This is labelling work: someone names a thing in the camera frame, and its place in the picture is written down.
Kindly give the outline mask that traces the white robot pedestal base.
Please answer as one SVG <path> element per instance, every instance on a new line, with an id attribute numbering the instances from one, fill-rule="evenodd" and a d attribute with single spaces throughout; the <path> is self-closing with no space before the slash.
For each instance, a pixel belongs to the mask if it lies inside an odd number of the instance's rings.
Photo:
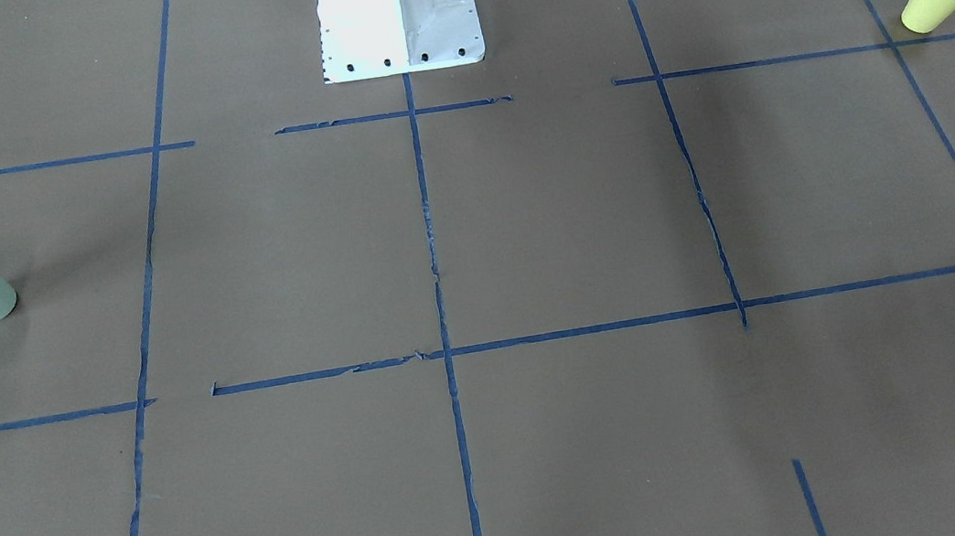
<path id="1" fill-rule="evenodd" d="M 325 83 L 483 61 L 476 0 L 316 0 Z"/>

